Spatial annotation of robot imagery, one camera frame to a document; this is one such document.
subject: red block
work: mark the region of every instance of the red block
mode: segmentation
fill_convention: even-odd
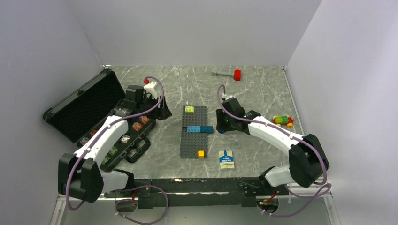
[[[240,69],[236,69],[234,72],[234,80],[240,81],[240,77],[241,77],[241,71]]]

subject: case lid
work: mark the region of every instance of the case lid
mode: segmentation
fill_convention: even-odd
[[[116,74],[104,69],[60,103],[43,114],[43,119],[72,142],[77,142],[104,119],[125,96]]]

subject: marble table surface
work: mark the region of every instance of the marble table surface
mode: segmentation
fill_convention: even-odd
[[[269,143],[238,131],[207,136],[206,158],[180,158],[181,118],[183,105],[205,105],[209,126],[215,126],[219,105],[216,90],[226,85],[227,95],[234,95],[246,111],[255,110],[267,119],[290,115],[297,118],[281,67],[266,66],[112,66],[124,89],[128,85],[144,85],[146,76],[155,76],[163,84],[168,108],[173,113],[158,120],[148,135],[151,147],[133,164],[123,160],[116,169],[134,173],[135,178],[223,178],[255,177],[271,166],[288,164],[288,157]],[[233,72],[242,70],[242,79],[211,76],[211,70]],[[290,128],[301,133],[297,121]],[[238,140],[234,150],[235,169],[220,169],[218,151],[227,149],[227,142]]]

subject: gray lego baseplate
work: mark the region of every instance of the gray lego baseplate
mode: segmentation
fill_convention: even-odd
[[[204,151],[207,157],[207,134],[182,132],[180,157],[197,158],[199,150]]]
[[[187,126],[207,126],[207,107],[194,106],[195,113],[186,113],[183,106],[181,129],[180,157],[198,158],[198,151],[202,150],[207,157],[207,133],[189,133]]]
[[[207,107],[193,106],[195,113],[186,113],[183,106],[183,127],[186,126],[207,126]]]

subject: yellow lego brick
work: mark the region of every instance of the yellow lego brick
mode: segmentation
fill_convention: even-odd
[[[186,113],[195,113],[195,107],[193,107],[193,106],[186,106],[186,107],[185,107],[185,112],[186,112]]]
[[[205,151],[199,150],[198,151],[198,157],[199,158],[204,158],[205,157]]]

